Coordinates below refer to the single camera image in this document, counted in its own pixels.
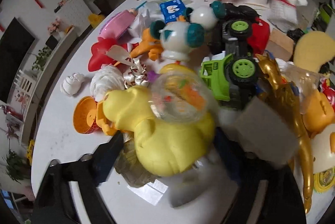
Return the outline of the yellow-green dinosaur toy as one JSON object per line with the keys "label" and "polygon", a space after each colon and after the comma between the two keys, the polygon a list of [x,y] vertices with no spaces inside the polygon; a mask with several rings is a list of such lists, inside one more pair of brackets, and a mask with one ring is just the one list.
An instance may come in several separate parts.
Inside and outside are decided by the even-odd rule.
{"label": "yellow-green dinosaur toy", "polygon": [[151,174],[183,173],[205,156],[215,135],[215,120],[207,112],[190,123],[167,122],[153,113],[147,87],[112,90],[103,99],[103,113],[118,130],[133,132],[139,162]]}

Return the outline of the orange plastic bowl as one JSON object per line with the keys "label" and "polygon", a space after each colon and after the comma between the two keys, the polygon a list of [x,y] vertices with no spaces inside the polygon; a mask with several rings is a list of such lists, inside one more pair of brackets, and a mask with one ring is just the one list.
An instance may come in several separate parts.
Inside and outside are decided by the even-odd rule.
{"label": "orange plastic bowl", "polygon": [[91,134],[100,129],[96,123],[97,103],[91,96],[85,96],[73,112],[73,126],[77,133]]}

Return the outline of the crumpled white tissue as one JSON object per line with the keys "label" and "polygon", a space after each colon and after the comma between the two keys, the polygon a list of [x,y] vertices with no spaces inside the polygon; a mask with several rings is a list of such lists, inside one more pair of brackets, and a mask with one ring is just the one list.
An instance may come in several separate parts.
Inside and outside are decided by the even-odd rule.
{"label": "crumpled white tissue", "polygon": [[85,76],[80,73],[74,73],[67,76],[60,85],[60,91],[68,97],[74,96],[81,89]]}

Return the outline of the clear plastic ball capsule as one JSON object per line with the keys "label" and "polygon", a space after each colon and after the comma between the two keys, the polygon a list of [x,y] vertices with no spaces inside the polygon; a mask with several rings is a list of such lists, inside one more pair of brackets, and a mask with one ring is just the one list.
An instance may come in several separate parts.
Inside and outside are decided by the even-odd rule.
{"label": "clear plastic ball capsule", "polygon": [[153,113],[167,122],[197,122],[210,110],[214,99],[193,73],[161,73],[149,86]]}

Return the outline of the red plastic toy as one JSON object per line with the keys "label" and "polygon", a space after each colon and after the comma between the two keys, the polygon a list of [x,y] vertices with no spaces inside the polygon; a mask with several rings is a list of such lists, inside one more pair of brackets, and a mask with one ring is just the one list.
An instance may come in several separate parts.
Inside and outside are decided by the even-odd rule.
{"label": "red plastic toy", "polygon": [[98,71],[103,65],[114,65],[116,63],[116,60],[107,55],[116,43],[117,40],[114,38],[98,37],[98,41],[91,47],[91,58],[88,63],[89,72]]}

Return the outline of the orange duck toy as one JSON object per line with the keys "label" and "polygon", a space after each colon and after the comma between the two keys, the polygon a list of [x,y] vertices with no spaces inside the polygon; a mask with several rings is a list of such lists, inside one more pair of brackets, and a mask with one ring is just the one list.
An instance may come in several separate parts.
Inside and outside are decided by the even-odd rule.
{"label": "orange duck toy", "polygon": [[155,39],[151,35],[150,29],[147,28],[143,31],[142,41],[131,51],[130,56],[131,58],[137,58],[147,53],[150,60],[156,61],[159,59],[163,50],[160,40]]}

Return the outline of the pink round toy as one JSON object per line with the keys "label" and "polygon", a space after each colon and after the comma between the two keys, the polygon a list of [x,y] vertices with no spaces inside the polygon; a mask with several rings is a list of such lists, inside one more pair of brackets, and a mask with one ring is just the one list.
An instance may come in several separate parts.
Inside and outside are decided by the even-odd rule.
{"label": "pink round toy", "polygon": [[135,15],[128,10],[124,10],[113,16],[104,26],[102,26],[99,37],[104,39],[118,39],[125,33],[125,31],[127,31],[134,20]]}

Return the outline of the white teal robot toy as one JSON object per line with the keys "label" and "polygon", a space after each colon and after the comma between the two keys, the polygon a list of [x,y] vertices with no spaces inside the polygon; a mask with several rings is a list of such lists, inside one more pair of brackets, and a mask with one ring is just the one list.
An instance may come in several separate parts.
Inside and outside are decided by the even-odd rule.
{"label": "white teal robot toy", "polygon": [[166,24],[157,20],[151,23],[149,30],[151,36],[160,41],[163,48],[161,55],[165,59],[185,62],[190,60],[190,52],[205,43],[206,33],[213,30],[227,14],[227,6],[214,1],[208,6],[187,8],[185,21]]}

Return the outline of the black television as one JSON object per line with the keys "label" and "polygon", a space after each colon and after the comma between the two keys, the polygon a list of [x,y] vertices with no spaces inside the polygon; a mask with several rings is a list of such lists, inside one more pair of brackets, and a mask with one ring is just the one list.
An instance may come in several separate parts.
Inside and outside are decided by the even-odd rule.
{"label": "black television", "polygon": [[0,44],[0,96],[2,102],[8,101],[14,78],[34,40],[34,36],[16,17],[12,19],[2,35]]}

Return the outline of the green toy truck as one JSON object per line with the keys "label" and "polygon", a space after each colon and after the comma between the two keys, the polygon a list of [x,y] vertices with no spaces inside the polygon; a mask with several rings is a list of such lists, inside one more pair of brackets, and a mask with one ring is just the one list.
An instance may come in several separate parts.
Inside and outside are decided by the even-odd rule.
{"label": "green toy truck", "polygon": [[223,23],[225,50],[203,58],[199,75],[216,100],[234,100],[246,105],[255,95],[257,66],[252,57],[253,49],[247,43],[251,35],[251,23],[247,20]]}

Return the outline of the white foam block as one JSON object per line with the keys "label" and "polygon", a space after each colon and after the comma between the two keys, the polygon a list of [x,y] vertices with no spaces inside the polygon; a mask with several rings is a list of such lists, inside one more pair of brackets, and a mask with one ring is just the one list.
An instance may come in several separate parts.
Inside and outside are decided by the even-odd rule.
{"label": "white foam block", "polygon": [[298,140],[273,109],[254,97],[232,124],[246,152],[276,167],[285,165],[298,150]]}

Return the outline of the blue tissue packet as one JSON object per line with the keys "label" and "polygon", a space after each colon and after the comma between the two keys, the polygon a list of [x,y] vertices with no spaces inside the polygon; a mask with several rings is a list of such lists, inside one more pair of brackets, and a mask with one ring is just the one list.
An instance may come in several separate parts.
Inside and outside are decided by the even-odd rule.
{"label": "blue tissue packet", "polygon": [[165,23],[177,21],[182,16],[186,6],[181,0],[169,0],[160,4],[160,10],[164,16]]}

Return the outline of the gold dragon toy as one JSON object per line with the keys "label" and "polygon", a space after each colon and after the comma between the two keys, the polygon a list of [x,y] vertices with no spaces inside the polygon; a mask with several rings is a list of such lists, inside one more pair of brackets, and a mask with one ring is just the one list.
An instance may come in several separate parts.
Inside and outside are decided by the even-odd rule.
{"label": "gold dragon toy", "polygon": [[298,159],[303,176],[303,202],[305,213],[308,213],[312,205],[313,179],[313,155],[311,140],[300,114],[299,91],[294,82],[283,81],[279,66],[275,59],[269,55],[255,55],[261,71],[260,78],[269,87],[269,92],[263,92],[260,98],[275,110],[289,129],[298,139]]}

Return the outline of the yellow round-lid toy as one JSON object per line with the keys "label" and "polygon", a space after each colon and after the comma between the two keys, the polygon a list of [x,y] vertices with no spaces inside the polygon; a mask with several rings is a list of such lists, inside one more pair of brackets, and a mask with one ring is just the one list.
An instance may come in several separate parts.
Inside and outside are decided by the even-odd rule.
{"label": "yellow round-lid toy", "polygon": [[314,174],[314,190],[324,193],[334,187],[334,167]]}

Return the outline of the yellow sponge piece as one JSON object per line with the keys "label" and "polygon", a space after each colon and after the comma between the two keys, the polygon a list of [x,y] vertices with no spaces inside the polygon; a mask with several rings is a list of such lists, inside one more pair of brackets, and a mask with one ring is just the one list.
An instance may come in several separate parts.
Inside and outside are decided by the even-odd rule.
{"label": "yellow sponge piece", "polygon": [[318,73],[323,64],[334,58],[334,54],[334,39],[324,32],[311,31],[298,40],[293,63],[301,69]]}

